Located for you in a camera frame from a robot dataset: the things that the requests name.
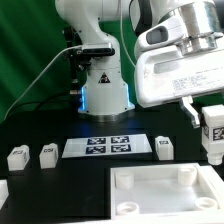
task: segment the warning label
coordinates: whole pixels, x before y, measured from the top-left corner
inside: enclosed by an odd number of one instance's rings
[[[109,78],[107,77],[106,73],[104,72],[103,75],[101,76],[99,83],[110,83]]]

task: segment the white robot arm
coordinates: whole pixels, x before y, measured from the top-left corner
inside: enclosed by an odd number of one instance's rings
[[[214,1],[133,0],[134,30],[141,4],[150,5],[151,29],[135,45],[137,100],[143,107],[180,101],[193,126],[200,127],[192,97],[224,88],[224,38]]]
[[[120,46],[116,38],[104,33],[100,21],[119,20],[120,10],[128,17],[131,0],[55,0],[58,14],[79,34],[82,50],[102,52],[110,48],[113,56],[91,59],[87,82],[82,88],[82,117],[97,121],[113,121],[134,109],[129,102],[128,86],[121,76]]]

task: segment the green backdrop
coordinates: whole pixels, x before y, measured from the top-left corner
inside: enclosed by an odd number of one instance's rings
[[[61,31],[67,24],[58,16],[54,0],[0,0],[0,121],[9,106],[23,93],[53,57],[66,47]],[[119,22],[101,24],[120,41]],[[136,37],[129,20],[124,21],[124,38],[131,57]],[[134,69],[121,47],[122,75],[129,84],[130,100],[136,103]],[[20,102],[42,101],[70,88],[68,62],[63,57],[38,81]],[[222,103],[221,94],[199,98],[210,104]],[[32,110],[27,105],[20,110]],[[68,107],[51,104],[43,109]]]

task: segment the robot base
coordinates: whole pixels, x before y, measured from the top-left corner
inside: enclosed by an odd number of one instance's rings
[[[92,120],[92,121],[96,121],[96,122],[116,122],[116,121],[120,121],[124,118],[134,116],[134,114],[135,114],[134,111],[135,110],[133,108],[133,109],[127,110],[120,114],[111,114],[111,115],[91,115],[88,113],[80,113],[79,112],[79,117],[81,119],[88,119],[88,120]]]

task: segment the black table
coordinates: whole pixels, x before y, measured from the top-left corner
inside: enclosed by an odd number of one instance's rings
[[[153,153],[62,159],[68,138],[146,134]],[[22,112],[0,125],[0,179],[7,179],[9,197],[0,223],[62,223],[110,219],[110,168],[198,162],[207,165],[201,130],[193,129],[178,104],[136,109],[133,117],[114,123],[77,119],[69,110]],[[166,136],[174,161],[158,161],[155,137]],[[40,168],[43,145],[56,143],[60,158],[54,169]],[[16,146],[30,147],[24,171],[8,171],[7,156]],[[214,167],[224,178],[224,165]]]

